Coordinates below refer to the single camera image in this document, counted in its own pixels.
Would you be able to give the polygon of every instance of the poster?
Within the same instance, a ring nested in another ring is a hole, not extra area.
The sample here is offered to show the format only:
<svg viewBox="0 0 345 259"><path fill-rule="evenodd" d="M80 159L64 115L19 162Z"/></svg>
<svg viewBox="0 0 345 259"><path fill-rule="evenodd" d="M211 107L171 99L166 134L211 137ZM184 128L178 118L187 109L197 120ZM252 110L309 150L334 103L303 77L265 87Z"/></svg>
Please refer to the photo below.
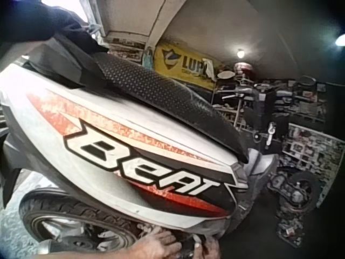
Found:
<svg viewBox="0 0 345 259"><path fill-rule="evenodd" d="M154 55L155 71L169 78L213 90L215 84L204 74L202 58L169 43L159 43Z"/></svg>

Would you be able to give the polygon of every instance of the scooter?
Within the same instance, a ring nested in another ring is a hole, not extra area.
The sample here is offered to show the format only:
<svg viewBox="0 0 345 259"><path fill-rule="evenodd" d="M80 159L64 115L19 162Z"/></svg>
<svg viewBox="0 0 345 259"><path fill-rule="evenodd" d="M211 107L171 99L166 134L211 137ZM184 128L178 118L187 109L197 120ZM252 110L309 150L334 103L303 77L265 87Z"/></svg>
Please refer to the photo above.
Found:
<svg viewBox="0 0 345 259"><path fill-rule="evenodd" d="M0 171L5 206L22 169L59 187L20 203L38 241L118 250L158 225L192 257L192 234L235 229L277 168L277 155L248 152L209 103L154 71L60 33L27 56L0 73Z"/></svg>

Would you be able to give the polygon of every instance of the ceiling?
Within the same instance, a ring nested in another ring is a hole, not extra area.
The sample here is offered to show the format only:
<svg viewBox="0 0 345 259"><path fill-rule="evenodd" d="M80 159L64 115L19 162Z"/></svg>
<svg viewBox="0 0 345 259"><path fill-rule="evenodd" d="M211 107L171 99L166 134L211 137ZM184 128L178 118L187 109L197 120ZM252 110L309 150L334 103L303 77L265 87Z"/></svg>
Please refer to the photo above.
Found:
<svg viewBox="0 0 345 259"><path fill-rule="evenodd" d="M306 74L345 85L345 51L335 45L339 20L320 1L81 0L106 38L154 47L162 37L230 65L244 49L241 61L259 78Z"/></svg>

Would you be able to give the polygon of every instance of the tire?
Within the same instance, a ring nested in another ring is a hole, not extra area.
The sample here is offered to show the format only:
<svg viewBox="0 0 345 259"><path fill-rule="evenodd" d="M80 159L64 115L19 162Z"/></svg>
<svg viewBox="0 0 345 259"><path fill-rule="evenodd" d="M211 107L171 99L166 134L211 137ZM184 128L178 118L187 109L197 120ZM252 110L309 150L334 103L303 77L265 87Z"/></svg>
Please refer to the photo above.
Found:
<svg viewBox="0 0 345 259"><path fill-rule="evenodd" d="M321 194L321 185L317 177L310 172L299 171L291 175L288 178L288 181L293 185L300 181L307 181L311 188L311 193L309 195L309 202L303 207L298 208L290 204L283 197L280 197L280 200L279 200L280 205L288 208L290 211L294 213L309 213L310 211L312 211L316 207L316 204L319 200L319 196Z"/></svg>
<svg viewBox="0 0 345 259"><path fill-rule="evenodd" d="M39 223L45 217L75 220L110 230L124 240L122 247L115 250L131 246L141 232L137 223L95 209L57 188L27 193L20 202L19 214L26 230L39 242L52 239L52 234Z"/></svg>

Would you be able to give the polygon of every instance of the concrete floor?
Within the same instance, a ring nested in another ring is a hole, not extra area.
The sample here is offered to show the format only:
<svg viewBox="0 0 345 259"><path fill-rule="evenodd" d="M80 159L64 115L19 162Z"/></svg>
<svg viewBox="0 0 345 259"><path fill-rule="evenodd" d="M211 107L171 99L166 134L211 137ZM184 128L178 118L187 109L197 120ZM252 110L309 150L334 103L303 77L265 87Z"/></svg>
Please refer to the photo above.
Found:
<svg viewBox="0 0 345 259"><path fill-rule="evenodd" d="M30 174L18 187L6 210L0 211L0 252L3 258L21 259L35 253L37 242L27 234L20 222L18 206L26 192L49 185L51 183L41 175ZM278 199L267 191L263 192L238 229L221 239L222 258L327 258L329 251L337 247L339 240L336 235L343 226L339 222L344 219L340 212L334 214L331 211L336 209L333 199L328 197L320 209L306 217L306 236L302 247L295 249L276 236Z"/></svg>

